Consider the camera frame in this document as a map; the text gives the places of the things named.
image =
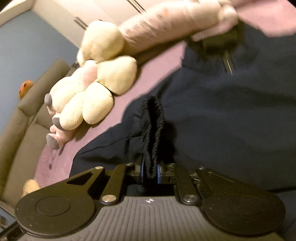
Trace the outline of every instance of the stuffed animal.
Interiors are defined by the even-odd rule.
[[[52,118],[53,124],[60,130],[74,130],[83,120],[88,124],[100,122],[114,105],[112,93],[117,95],[125,93],[136,78],[137,64],[134,58],[131,56],[114,58],[120,54],[124,45],[118,27],[112,23],[94,21],[88,29],[83,38],[84,43],[91,39],[88,34],[94,32],[101,41],[100,45],[92,46],[100,52],[100,62],[94,60],[80,62],[82,69],[88,69],[86,72],[92,73],[89,76],[93,79],[85,84],[82,75],[75,83],[59,86],[58,89],[54,86],[55,93],[51,90],[50,97],[48,95],[48,98],[51,98],[49,111],[56,112]]]
[[[76,93],[82,92],[86,89],[92,82],[96,79],[96,71],[97,65],[94,61],[89,60],[86,62],[83,68],[77,69],[71,76],[64,77],[60,81],[58,81],[50,90],[50,93],[47,94],[44,98],[44,103],[47,106],[48,112],[52,117],[53,123],[58,125],[58,128],[55,125],[50,127],[50,132],[46,136],[46,142],[52,149],[58,150],[60,149],[66,142],[71,140],[73,135],[76,132],[76,128],[73,130],[64,130],[59,124],[59,116],[60,114],[57,112],[60,109],[63,109],[63,106],[60,106],[53,102],[52,96],[62,96],[67,98],[67,95],[61,94],[63,91],[67,91],[71,89],[70,87],[74,86],[74,90],[77,91]]]
[[[225,20],[232,25],[238,22],[228,0],[185,0],[155,5],[119,27],[99,20],[92,22],[82,39],[77,60],[82,69],[92,66],[94,81],[90,78],[85,82],[81,73],[76,73],[82,71],[80,68],[74,77],[62,80],[65,84],[53,87],[48,96],[49,112],[54,114],[53,129],[70,131],[83,120],[89,124],[100,122],[113,107],[112,95],[125,93],[135,81],[137,63],[132,56],[197,32],[210,35],[208,30]],[[65,142],[69,137],[60,139]]]
[[[39,189],[40,186],[38,185],[38,183],[34,179],[29,179],[25,182],[22,188],[22,197]]]
[[[22,83],[20,90],[19,90],[19,99],[22,99],[26,93],[31,89],[33,86],[33,81],[26,80],[24,83]]]

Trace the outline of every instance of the navy blue jacket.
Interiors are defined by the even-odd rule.
[[[70,175],[135,161],[155,121],[143,103],[154,96],[165,121],[156,128],[162,133],[158,159],[189,169],[206,166],[263,189],[295,187],[296,35],[268,38],[250,26],[244,34],[230,54],[233,75],[221,58],[205,61],[187,47],[182,67],[83,147]]]

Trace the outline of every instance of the black metal mount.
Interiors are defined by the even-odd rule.
[[[102,207],[121,202],[127,187],[135,184],[145,186],[141,158],[113,171],[95,167],[22,198],[15,211],[17,227],[37,237],[69,235],[90,224]],[[195,205],[210,223],[234,235],[267,234],[285,216],[283,203],[272,193],[205,167],[188,172],[178,164],[160,164],[156,184],[149,190],[170,188],[172,194],[155,196],[174,195],[184,205]]]

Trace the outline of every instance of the textured plastic surface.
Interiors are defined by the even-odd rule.
[[[23,235],[19,241],[44,241]],[[212,226],[196,206],[175,197],[125,197],[116,206],[104,207],[86,228],[50,241],[281,241],[275,233],[245,238],[232,236]]]

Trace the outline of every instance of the gray sofa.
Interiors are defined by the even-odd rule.
[[[25,181],[34,177],[52,125],[44,96],[72,73],[67,63],[56,60],[19,102],[0,136],[0,207],[12,215]]]

